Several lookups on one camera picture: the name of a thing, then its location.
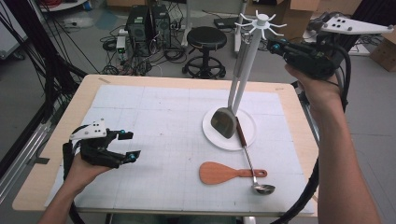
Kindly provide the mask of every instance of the cardboard box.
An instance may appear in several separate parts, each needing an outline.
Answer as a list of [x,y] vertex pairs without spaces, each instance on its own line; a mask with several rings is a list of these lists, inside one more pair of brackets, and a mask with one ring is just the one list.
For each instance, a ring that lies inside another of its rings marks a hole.
[[337,11],[344,15],[353,15],[360,4],[361,0],[321,0],[317,13]]
[[107,0],[109,7],[131,7],[134,5],[146,5],[146,0]]
[[396,31],[382,36],[384,41],[370,54],[370,58],[387,71],[396,72]]
[[289,40],[301,41],[312,14],[318,8],[319,0],[276,0],[276,3],[276,6],[256,5],[250,0],[246,14],[255,15],[256,10],[269,17],[276,14],[271,23],[287,24],[287,26],[274,30]]

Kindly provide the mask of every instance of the metal ladle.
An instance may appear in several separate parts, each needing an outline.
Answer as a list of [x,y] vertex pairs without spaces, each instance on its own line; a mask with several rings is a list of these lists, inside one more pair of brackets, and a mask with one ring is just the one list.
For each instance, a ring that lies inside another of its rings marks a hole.
[[236,117],[236,130],[238,131],[239,135],[239,140],[241,141],[242,147],[244,148],[246,154],[247,154],[247,160],[248,164],[250,165],[251,173],[253,175],[253,188],[260,194],[262,195],[268,195],[272,194],[275,191],[275,186],[272,185],[261,185],[257,182],[257,178],[254,175],[254,169],[253,166],[251,165],[250,157],[248,155],[248,150],[247,150],[247,141],[245,140],[244,133],[242,132],[241,124],[239,123],[238,117]]

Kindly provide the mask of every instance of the forearm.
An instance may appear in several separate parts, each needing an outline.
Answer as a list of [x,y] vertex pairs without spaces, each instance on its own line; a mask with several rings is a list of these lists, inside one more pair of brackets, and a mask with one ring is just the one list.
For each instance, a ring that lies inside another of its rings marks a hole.
[[38,221],[39,224],[64,224],[66,223],[70,205],[74,201],[77,193],[65,184],[56,193],[43,216]]
[[319,223],[380,223],[362,178],[342,107],[317,119],[319,128]]

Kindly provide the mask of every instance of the floor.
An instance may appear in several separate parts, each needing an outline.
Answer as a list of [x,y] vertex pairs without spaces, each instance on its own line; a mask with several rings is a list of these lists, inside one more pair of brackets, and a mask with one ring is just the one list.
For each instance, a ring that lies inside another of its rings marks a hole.
[[[74,30],[70,36],[81,48],[92,64],[101,71],[106,65],[106,52],[99,41],[108,36],[108,32],[124,24],[127,13],[100,7],[90,12],[80,8],[57,13],[61,19],[70,15],[92,18],[93,26]],[[197,13],[193,19],[194,26],[213,24],[215,16]],[[231,79],[235,55],[233,53],[233,33],[227,33],[228,43],[212,53],[226,66],[225,79]],[[68,49],[68,54],[75,66],[97,74],[84,56],[61,34]],[[346,117],[358,151],[359,162],[368,186],[375,198],[383,223],[396,223],[396,74],[389,73],[368,57],[353,56],[352,80],[349,91],[349,105]],[[258,51],[250,74],[250,81],[291,83],[292,77],[283,69],[284,61],[265,51]],[[180,63],[161,63],[152,67],[147,73],[150,77],[189,78],[181,73]],[[0,61],[0,158],[15,142],[23,128],[33,117],[44,101],[43,91],[29,60]],[[12,201],[21,187],[24,178],[32,167],[27,165],[16,181],[11,192],[0,204],[1,223],[36,222],[40,213],[18,212],[12,209]],[[105,216],[100,214],[83,214],[87,223],[102,223]],[[271,219],[259,217],[257,223],[269,223]],[[290,223],[317,223],[316,220],[295,218]]]

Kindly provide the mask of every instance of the black stool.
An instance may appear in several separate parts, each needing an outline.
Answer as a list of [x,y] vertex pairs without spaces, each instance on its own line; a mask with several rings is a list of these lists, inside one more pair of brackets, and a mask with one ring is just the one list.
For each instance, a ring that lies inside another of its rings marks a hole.
[[[209,56],[210,50],[221,49],[227,43],[227,36],[222,31],[213,27],[198,27],[189,31],[187,41],[193,47],[190,53],[198,49],[203,56],[190,59],[182,68],[184,74],[189,73],[192,77],[199,78],[225,77],[225,67],[219,60]],[[202,64],[194,63],[195,60],[201,58]],[[209,65],[210,60],[215,61],[216,64]]]

